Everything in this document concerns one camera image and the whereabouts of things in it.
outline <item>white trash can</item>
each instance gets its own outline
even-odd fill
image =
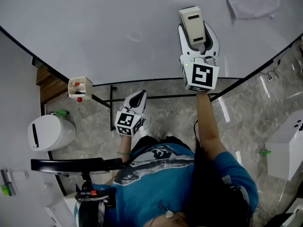
[[[28,143],[34,151],[50,151],[70,144],[76,136],[73,124],[55,115],[44,115],[27,128]]]

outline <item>wooden floor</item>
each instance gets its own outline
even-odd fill
[[[67,84],[49,73],[45,65],[38,68],[36,84],[40,86],[41,104],[46,104],[62,93],[67,92]]]

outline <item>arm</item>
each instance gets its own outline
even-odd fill
[[[131,146],[132,146],[132,137],[123,135],[121,138],[119,151],[117,153],[117,158],[121,158],[123,162],[128,161],[130,159],[129,153],[131,153]],[[111,185],[117,173],[118,170],[114,170],[112,173],[112,178],[109,181],[107,181],[105,184]]]
[[[200,144],[207,157],[213,161],[217,155],[227,150],[220,141],[213,108],[207,94],[197,95],[197,111]]]

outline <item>person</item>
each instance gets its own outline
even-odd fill
[[[197,95],[197,114],[195,153],[171,133],[160,142],[145,136],[132,150],[132,138],[123,135],[117,154],[130,163],[107,183],[116,188],[116,207],[94,222],[89,215],[100,205],[86,203],[81,226],[249,226],[257,187],[221,143],[207,94]]]

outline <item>blue t-shirt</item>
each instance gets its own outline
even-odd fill
[[[116,175],[116,208],[106,212],[112,226],[142,227],[167,212],[182,211],[191,194],[194,153],[183,146],[158,144],[134,153],[134,161]],[[229,152],[214,167],[225,183],[240,187],[252,211],[258,204],[256,185]],[[104,185],[94,185],[100,189]]]

